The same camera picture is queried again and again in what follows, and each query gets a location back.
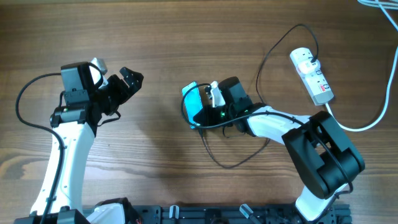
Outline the teal Galaxy smartphone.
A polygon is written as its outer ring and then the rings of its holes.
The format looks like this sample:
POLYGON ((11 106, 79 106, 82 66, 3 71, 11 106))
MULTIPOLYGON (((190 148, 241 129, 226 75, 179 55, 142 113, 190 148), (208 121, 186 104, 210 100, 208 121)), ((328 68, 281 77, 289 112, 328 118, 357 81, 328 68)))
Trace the teal Galaxy smartphone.
POLYGON ((200 124, 194 122, 193 117, 198 114, 202 109, 203 105, 201 102, 201 96, 198 87, 191 90, 189 93, 187 91, 195 86, 198 83, 196 81, 191 82, 187 86, 182 88, 182 96, 184 98, 184 107, 187 113, 187 118, 189 122, 194 123, 195 125, 199 126, 200 124))

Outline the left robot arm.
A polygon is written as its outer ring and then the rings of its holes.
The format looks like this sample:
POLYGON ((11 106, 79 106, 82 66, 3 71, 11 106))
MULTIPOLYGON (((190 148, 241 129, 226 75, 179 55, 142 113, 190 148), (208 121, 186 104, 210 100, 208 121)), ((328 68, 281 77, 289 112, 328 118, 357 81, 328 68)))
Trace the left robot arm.
POLYGON ((143 74, 126 67, 105 77, 107 68, 97 58, 61 67, 63 91, 50 117, 50 127, 27 126, 52 135, 52 149, 39 195, 27 217, 15 223, 142 223, 142 216, 126 197, 104 200, 88 216, 83 214, 82 190, 86 161, 97 129, 117 121, 118 108, 142 87, 143 74))

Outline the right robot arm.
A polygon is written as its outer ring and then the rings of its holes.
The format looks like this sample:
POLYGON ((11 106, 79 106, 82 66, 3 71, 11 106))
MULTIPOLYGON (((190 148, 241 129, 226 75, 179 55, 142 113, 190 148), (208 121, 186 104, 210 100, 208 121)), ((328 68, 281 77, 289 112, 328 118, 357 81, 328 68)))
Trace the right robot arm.
POLYGON ((292 204, 266 207, 263 223, 344 223, 335 200, 354 190, 364 159, 340 125, 326 111, 293 115, 265 103, 253 103, 238 77, 222 82, 192 82, 182 89, 181 112, 191 128, 235 127, 240 133, 284 145, 304 184, 292 204), (211 101, 204 105, 200 87, 211 101))

